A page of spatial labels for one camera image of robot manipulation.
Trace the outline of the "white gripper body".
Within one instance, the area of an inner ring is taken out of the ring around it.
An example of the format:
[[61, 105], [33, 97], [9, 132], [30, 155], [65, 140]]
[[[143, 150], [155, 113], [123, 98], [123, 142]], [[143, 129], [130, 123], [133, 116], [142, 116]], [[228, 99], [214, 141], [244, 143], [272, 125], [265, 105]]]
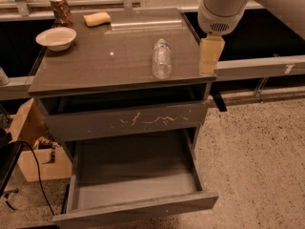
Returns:
[[207, 34], [226, 35], [231, 33], [237, 23], [236, 15], [223, 17], [211, 13], [205, 6], [200, 5], [198, 8], [197, 20], [199, 27]]

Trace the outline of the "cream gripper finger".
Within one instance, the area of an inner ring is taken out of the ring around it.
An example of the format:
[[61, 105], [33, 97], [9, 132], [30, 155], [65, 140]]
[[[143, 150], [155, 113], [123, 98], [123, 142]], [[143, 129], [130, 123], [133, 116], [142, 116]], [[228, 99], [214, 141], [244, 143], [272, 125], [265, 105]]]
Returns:
[[199, 72], [202, 75], [214, 73], [224, 46], [225, 41], [220, 35], [208, 34], [201, 39]]

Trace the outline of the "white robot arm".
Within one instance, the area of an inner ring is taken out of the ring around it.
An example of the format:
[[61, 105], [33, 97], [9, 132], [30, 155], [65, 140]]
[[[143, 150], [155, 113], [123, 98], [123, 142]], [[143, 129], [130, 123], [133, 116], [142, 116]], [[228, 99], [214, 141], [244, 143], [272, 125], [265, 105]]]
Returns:
[[[207, 36], [200, 41], [199, 73], [213, 74], [224, 49], [223, 35], [231, 33], [250, 0], [200, 0], [197, 21]], [[305, 38], [305, 0], [252, 0]]]

